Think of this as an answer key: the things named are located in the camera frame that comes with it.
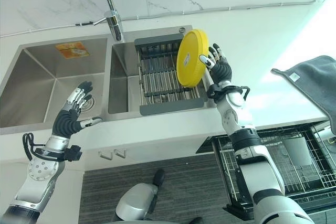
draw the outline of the stainless steel sink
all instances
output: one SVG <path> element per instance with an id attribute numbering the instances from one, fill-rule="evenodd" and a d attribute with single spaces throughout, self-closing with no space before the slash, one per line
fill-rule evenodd
<path id="1" fill-rule="evenodd" d="M 139 107 L 145 88 L 139 82 L 141 64 L 134 41 L 179 30 L 171 27 L 128 32 L 123 42 L 101 35 L 21 45 L 0 85 L 0 134 L 51 128 L 67 96 L 83 81 L 92 81 L 93 91 L 80 119 L 101 116 L 112 121 L 142 116 Z M 67 59 L 56 48 L 77 41 L 88 56 Z M 197 92 L 206 99 L 202 83 Z M 192 98 L 192 90 L 184 90 L 184 96 Z"/>
<path id="2" fill-rule="evenodd" d="M 107 38 L 81 41 L 88 56 L 66 59 L 53 44 L 29 45 L 19 49 L 13 70 L 0 102 L 1 132 L 50 127 L 73 89 L 85 80 L 92 81 L 92 100 L 82 118 L 101 114 Z"/>

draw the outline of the humanoid robot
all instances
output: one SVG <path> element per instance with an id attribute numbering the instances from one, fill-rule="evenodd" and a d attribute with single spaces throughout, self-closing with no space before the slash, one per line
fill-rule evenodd
<path id="1" fill-rule="evenodd" d="M 214 47 L 214 59 L 205 55 L 199 57 L 214 81 L 207 90 L 207 95 L 217 104 L 223 128 L 232 142 L 239 167 L 237 180 L 241 182 L 240 186 L 248 190 L 254 203 L 255 223 L 312 224 L 313 221 L 305 211 L 285 196 L 284 182 L 279 170 L 267 148 L 261 144 L 252 116 L 246 108 L 243 87 L 232 85 L 231 67 L 222 50 L 216 44 Z M 80 158 L 79 146 L 68 148 L 71 135 L 102 121 L 101 118 L 77 121 L 81 107 L 90 99 L 88 93 L 91 90 L 91 82 L 84 82 L 72 92 L 55 119 L 51 137 L 45 145 L 39 145 L 41 148 L 34 149 L 38 145 L 34 144 L 31 133 L 24 135 L 24 147 L 30 159 L 27 178 L 3 215 L 2 224 L 36 223 L 53 194 L 57 177 L 64 170 L 65 161 L 76 161 Z M 122 220 L 124 224 L 134 221 L 139 224 L 168 224 L 169 222 L 145 220 L 146 214 L 155 206 L 163 177 L 163 171 L 158 171 L 152 185 L 137 184 L 126 192 L 117 205 L 115 220 Z"/>

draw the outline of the metal wire basket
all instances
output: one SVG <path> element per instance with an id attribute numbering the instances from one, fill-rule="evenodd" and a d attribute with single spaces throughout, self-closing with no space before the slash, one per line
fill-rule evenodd
<path id="1" fill-rule="evenodd" d="M 203 107 L 204 99 L 200 95 L 205 93 L 203 85 L 185 88 L 177 79 L 176 59 L 182 39 L 182 34 L 173 34 L 134 41 L 139 60 L 142 115 Z"/>
<path id="2" fill-rule="evenodd" d="M 258 134 L 282 175 L 286 196 L 309 214 L 336 206 L 336 163 L 313 124 L 261 130 Z M 306 139 L 311 165 L 293 164 L 282 143 L 283 139 L 293 137 Z M 239 193 L 235 176 L 238 165 L 229 138 L 214 136 L 212 145 L 230 201 L 224 209 L 240 219 L 253 219 L 252 202 Z"/>

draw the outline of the gray floor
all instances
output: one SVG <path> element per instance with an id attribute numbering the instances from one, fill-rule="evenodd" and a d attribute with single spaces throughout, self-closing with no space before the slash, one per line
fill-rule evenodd
<path id="1" fill-rule="evenodd" d="M 243 222 L 225 212 L 228 202 L 213 154 L 92 170 L 83 179 L 79 224 L 109 222 L 120 197 L 137 183 L 151 183 L 155 171 L 163 168 L 166 179 L 159 192 L 155 212 L 149 217 L 188 223 L 202 216 L 206 224 Z M 328 223 L 336 223 L 336 210 L 328 211 Z M 325 224 L 325 214 L 312 215 Z"/>

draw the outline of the cabinet handle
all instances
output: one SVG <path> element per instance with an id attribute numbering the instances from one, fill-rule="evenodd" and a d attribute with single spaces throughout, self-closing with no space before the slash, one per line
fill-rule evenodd
<path id="1" fill-rule="evenodd" d="M 105 159 L 107 159 L 107 160 L 112 160 L 112 159 L 113 159 L 113 152 L 111 152 L 111 154 L 110 154 L 111 156 L 110 156 L 110 157 L 101 154 L 101 152 L 98 152 L 98 155 L 99 155 L 101 158 L 105 158 Z"/>
<path id="2" fill-rule="evenodd" d="M 126 150 L 124 150 L 124 154 L 119 153 L 117 149 L 114 149 L 114 153 L 121 158 L 126 158 Z"/>

